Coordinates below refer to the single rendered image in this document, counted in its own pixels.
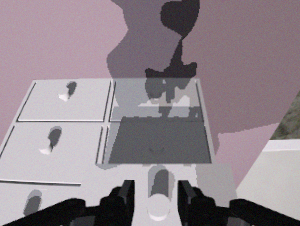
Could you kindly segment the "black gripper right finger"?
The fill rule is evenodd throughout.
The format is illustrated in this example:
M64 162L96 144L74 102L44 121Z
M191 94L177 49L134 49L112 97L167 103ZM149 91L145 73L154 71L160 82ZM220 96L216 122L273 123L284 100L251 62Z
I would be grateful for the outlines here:
M216 206L188 180L178 180L177 206L182 226L300 226L299 220L246 199L233 199L229 207Z

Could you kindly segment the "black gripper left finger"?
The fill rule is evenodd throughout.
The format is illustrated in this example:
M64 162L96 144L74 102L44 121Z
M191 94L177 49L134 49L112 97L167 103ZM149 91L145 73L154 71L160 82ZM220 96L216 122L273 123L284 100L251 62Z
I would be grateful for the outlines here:
M2 226L131 226L134 209L135 180L124 180L97 206L70 198Z

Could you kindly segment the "white chest of drawers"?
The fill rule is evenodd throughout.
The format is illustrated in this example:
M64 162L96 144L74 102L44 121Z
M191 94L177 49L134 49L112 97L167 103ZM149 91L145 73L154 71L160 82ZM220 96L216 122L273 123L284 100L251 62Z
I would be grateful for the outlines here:
M107 110L104 122L19 122L18 118L36 84L36 82L50 82L50 81L110 81L111 88L109 93L109 99L107 104ZM200 110L202 115L202 122L111 122L111 111L116 87L116 81L118 80L195 80L198 99L200 104ZM108 136L109 126L184 126L184 125L203 125L205 138L207 143L208 155L210 164L216 164L216 158L212 143L212 137L203 98L201 83L199 78L94 78L94 79L44 79L33 80L30 85L6 135L0 146L0 158L5 149L5 146L11 136L11 133L15 125L63 125L63 126L102 126L103 132L101 137L99 155L97 163L104 163L106 142ZM21 189L38 189L38 190L59 190L59 191L79 191L78 186L51 186L51 185L31 185L31 184L13 184L13 183L0 183L0 187L6 188L21 188Z

